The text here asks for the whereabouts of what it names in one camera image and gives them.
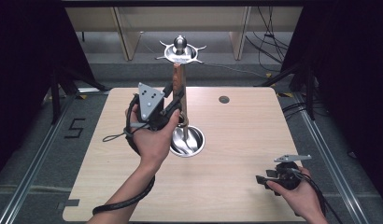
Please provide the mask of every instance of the finger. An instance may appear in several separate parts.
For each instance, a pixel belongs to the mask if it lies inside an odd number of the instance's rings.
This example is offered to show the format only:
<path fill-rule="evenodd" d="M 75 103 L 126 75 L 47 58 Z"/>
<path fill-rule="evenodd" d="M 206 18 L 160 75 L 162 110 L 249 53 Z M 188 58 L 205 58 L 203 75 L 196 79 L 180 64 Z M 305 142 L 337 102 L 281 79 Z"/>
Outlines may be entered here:
<path fill-rule="evenodd" d="M 168 123 L 163 128 L 163 131 L 166 133 L 171 133 L 174 131 L 175 127 L 177 127 L 177 124 L 179 123 L 179 109 L 175 110 L 174 113 L 172 113 L 171 118 L 169 119 Z"/>
<path fill-rule="evenodd" d="M 138 122 L 138 118 L 136 117 L 137 111 L 138 111 L 138 105 L 134 105 L 133 108 L 131 109 L 131 117 L 130 117 L 130 121 L 132 123 Z"/>
<path fill-rule="evenodd" d="M 311 176 L 310 171 L 307 170 L 306 168 L 299 166 L 299 170 L 300 170 L 300 172 L 302 172 L 302 174 Z"/>
<path fill-rule="evenodd" d="M 278 183 L 276 183 L 274 181 L 270 181 L 270 180 L 267 181 L 267 185 L 268 185 L 268 187 L 270 187 L 270 189 L 279 193 L 282 196 L 284 196 L 288 193 L 287 189 L 284 189 L 282 186 L 280 186 Z"/>

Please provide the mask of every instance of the gray floor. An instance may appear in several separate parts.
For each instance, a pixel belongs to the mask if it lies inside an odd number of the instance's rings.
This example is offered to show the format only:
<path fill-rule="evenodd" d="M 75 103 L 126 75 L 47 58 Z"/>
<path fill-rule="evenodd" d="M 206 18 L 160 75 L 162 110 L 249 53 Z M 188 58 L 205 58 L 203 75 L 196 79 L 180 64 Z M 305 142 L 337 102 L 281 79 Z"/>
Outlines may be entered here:
<path fill-rule="evenodd" d="M 266 80 L 268 74 L 277 73 L 267 71 L 259 65 L 260 55 L 248 42 L 246 42 L 242 60 L 235 61 L 230 38 L 226 33 L 143 33 L 136 55 L 130 62 L 126 62 L 122 57 L 117 34 L 86 33 L 85 42 L 81 42 L 81 45 L 97 81 L 102 84 L 108 87 L 135 87 L 139 81 L 142 81 L 151 86 L 162 86 L 172 76 L 172 65 L 166 60 L 155 60 L 156 57 L 163 55 L 163 46 L 159 40 L 170 44 L 177 35 L 185 35 L 189 44 L 197 48 L 207 45 L 206 49 L 201 51 L 199 58 L 206 64 L 193 63 L 186 67 L 189 86 L 257 86 Z M 248 36 L 260 45 L 254 34 L 248 34 Z M 287 43 L 291 39 L 291 33 L 277 34 L 277 37 Z M 272 46 L 264 44 L 263 48 L 278 57 L 277 51 Z M 278 63 L 263 55 L 261 55 L 261 64 L 272 70 L 280 68 Z M 279 81 L 273 88 L 276 92 L 290 92 L 288 90 L 290 81 L 291 76 Z M 78 85 L 89 87 L 81 82 L 78 82 Z M 278 97 L 278 100 L 282 107 L 296 103 L 294 97 Z M 33 183 L 14 223 L 66 223 L 62 219 L 64 203 L 78 175 L 78 169 L 105 101 L 105 94 L 88 94 L 84 100 L 72 101 L 69 97 L 62 99 L 63 105 L 66 102 L 71 104 L 64 114 L 47 155 L 44 156 L 33 178 Z M 52 128 L 50 126 L 51 110 L 50 100 L 42 104 L 40 114 L 25 137 L 22 147 L 14 152 L 0 174 L 0 215 L 17 186 L 22 182 L 46 134 Z M 347 155 L 348 144 L 337 130 L 330 113 L 320 104 L 315 105 L 315 110 L 316 124 L 351 191 L 357 197 L 367 220 L 370 223 L 383 223 L 383 201 L 375 187 L 358 161 Z M 74 119 L 84 119 L 74 125 L 74 127 L 82 128 L 83 131 L 80 138 L 66 138 L 78 133 L 78 131 L 69 130 Z M 288 119 L 288 126 L 299 154 L 310 154 L 313 157 L 312 161 L 304 161 L 303 164 L 312 172 L 324 196 L 343 223 L 354 223 L 355 219 L 347 207 L 347 200 L 339 193 L 317 143 L 307 129 L 303 114 L 296 113 L 291 116 Z M 330 223 L 336 223 L 332 213 L 328 213 L 328 219 Z"/>

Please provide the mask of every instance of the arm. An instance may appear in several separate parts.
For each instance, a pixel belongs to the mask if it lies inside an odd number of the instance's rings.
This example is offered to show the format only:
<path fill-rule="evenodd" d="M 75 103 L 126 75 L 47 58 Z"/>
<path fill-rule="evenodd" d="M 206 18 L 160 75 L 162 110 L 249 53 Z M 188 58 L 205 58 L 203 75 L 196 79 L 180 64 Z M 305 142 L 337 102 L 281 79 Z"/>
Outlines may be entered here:
<path fill-rule="evenodd" d="M 302 174 L 310 175 L 309 171 L 303 167 L 299 167 Z M 313 188 L 304 180 L 300 185 L 293 190 L 282 188 L 278 183 L 267 181 L 270 189 L 276 191 L 284 197 L 291 209 L 303 217 L 310 224 L 327 224 L 325 216 L 320 210 L 319 200 L 317 193 Z"/>
<path fill-rule="evenodd" d="M 137 105 L 133 108 L 131 122 L 136 122 L 136 109 Z M 176 110 L 168 124 L 160 131 L 152 132 L 147 129 L 141 129 L 134 133 L 134 141 L 139 149 L 141 161 L 136 170 L 106 204 L 126 201 L 138 195 L 146 188 L 149 181 L 154 177 L 157 171 L 159 171 L 163 161 L 168 156 L 172 132 L 177 126 L 178 120 L 179 110 Z M 93 216 L 88 223 L 128 223 L 135 208 L 136 203 L 122 209 L 98 213 Z"/>

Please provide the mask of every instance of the hand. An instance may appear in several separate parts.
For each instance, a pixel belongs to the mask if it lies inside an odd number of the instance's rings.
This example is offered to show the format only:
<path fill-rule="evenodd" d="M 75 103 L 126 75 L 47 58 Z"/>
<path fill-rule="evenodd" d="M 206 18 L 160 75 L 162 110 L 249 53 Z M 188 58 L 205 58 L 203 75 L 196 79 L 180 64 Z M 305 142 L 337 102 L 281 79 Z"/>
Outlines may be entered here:
<path fill-rule="evenodd" d="M 138 122 L 136 110 L 138 105 L 134 105 L 131 111 L 131 122 Z M 139 149 L 141 164 L 151 165 L 160 168 L 161 164 L 168 156 L 171 145 L 172 132 L 179 122 L 179 110 L 177 109 L 171 116 L 164 128 L 157 132 L 148 129 L 140 129 L 134 133 L 134 142 Z"/>
<path fill-rule="evenodd" d="M 307 169 L 299 167 L 299 170 L 302 174 L 311 176 Z M 291 209 L 308 223 L 328 223 L 320 210 L 317 193 L 305 180 L 302 180 L 300 185 L 293 190 L 284 189 L 273 181 L 267 181 L 267 185 L 273 191 L 281 194 Z"/>

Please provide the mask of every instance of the metal rail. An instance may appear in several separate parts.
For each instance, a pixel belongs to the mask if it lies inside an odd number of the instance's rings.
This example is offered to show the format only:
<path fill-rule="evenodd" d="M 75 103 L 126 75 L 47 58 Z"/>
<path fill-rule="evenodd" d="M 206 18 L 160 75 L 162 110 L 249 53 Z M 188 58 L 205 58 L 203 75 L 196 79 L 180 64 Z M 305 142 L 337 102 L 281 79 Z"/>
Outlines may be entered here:
<path fill-rule="evenodd" d="M 64 121 L 64 115 L 66 114 L 68 108 L 73 103 L 75 98 L 76 98 L 75 95 L 68 95 L 63 105 L 63 113 L 57 119 L 57 121 L 51 125 L 45 139 L 43 140 L 42 145 L 40 146 L 39 150 L 37 151 L 34 157 L 34 160 L 32 161 L 21 183 L 19 184 L 16 191 L 14 192 L 7 207 L 3 211 L 2 216 L 0 217 L 0 224 L 13 223 L 15 217 L 19 213 L 21 206 L 23 202 L 25 201 L 25 198 L 28 194 L 29 188 L 34 182 L 35 177 L 38 171 L 40 170 L 40 167 L 42 166 L 48 152 L 50 151 L 50 147 L 52 143 L 54 142 L 54 138 Z"/>
<path fill-rule="evenodd" d="M 295 97 L 296 103 L 303 102 L 303 98 L 299 92 L 295 92 L 293 95 Z M 315 143 L 317 144 L 319 153 L 322 156 L 326 166 L 328 167 L 329 173 L 331 174 L 333 181 L 337 186 L 337 189 L 339 190 L 339 193 L 342 196 L 349 213 L 351 214 L 352 219 L 355 223 L 370 223 L 366 217 L 366 214 L 364 214 L 362 210 L 358 198 L 355 196 L 352 188 L 344 178 L 343 173 L 337 165 L 331 150 L 329 149 L 325 139 L 320 133 L 317 123 L 314 120 L 311 120 L 305 111 L 302 111 L 302 117 L 305 121 L 305 125 L 314 138 Z"/>

